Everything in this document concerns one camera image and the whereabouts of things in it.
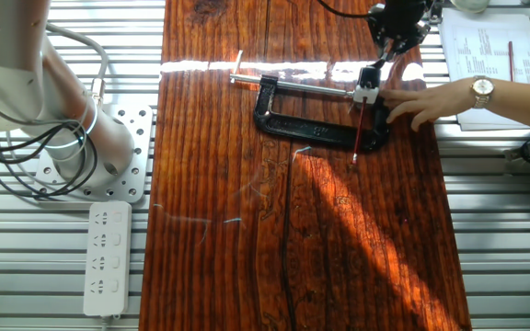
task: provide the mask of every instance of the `power strip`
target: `power strip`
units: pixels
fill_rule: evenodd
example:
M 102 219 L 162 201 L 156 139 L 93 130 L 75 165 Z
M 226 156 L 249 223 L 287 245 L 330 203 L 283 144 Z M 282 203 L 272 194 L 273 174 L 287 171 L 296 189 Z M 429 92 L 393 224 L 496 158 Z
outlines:
M 122 314 L 128 308 L 132 219 L 126 202 L 91 205 L 83 296 L 87 316 Z

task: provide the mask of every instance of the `human hand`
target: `human hand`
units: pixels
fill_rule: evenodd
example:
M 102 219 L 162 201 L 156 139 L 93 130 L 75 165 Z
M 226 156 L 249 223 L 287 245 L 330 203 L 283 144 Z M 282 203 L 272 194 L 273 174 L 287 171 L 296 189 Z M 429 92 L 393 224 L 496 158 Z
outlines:
M 391 112 L 387 123 L 404 113 L 417 114 L 410 125 L 414 131 L 425 121 L 457 115 L 472 108 L 476 98 L 470 90 L 473 78 L 466 78 L 422 91 L 383 90 L 380 97 Z

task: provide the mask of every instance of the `wristwatch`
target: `wristwatch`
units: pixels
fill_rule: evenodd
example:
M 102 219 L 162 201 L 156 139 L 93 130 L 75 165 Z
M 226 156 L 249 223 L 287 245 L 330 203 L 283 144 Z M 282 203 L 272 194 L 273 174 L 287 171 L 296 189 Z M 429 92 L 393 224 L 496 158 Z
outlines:
M 471 85 L 471 90 L 476 96 L 474 108 L 485 108 L 490 101 L 492 92 L 494 92 L 494 83 L 484 75 L 477 75 L 474 77 L 474 84 Z

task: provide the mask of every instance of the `wooden table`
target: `wooden table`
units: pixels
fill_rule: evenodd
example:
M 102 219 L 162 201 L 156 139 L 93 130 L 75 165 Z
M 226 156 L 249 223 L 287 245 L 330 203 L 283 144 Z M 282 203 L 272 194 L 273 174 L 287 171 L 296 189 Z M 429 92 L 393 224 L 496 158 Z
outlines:
M 257 86 L 229 82 L 242 49 L 242 74 L 352 89 L 357 62 L 376 58 L 365 21 L 309 0 L 166 13 L 140 330 L 469 330 L 432 127 L 398 120 L 351 166 L 352 152 L 258 131 Z M 419 62 L 411 51 L 395 77 Z M 275 110 L 356 125 L 347 102 L 309 97 Z

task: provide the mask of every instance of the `document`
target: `document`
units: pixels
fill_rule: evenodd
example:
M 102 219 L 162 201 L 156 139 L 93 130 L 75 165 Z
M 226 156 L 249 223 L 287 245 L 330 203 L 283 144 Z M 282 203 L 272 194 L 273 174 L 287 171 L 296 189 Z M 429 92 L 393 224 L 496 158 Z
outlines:
M 452 82 L 475 75 L 510 81 L 512 41 L 514 81 L 530 84 L 529 17 L 468 14 L 446 8 L 439 32 Z M 469 109 L 457 120 L 463 131 L 529 129 L 485 109 Z

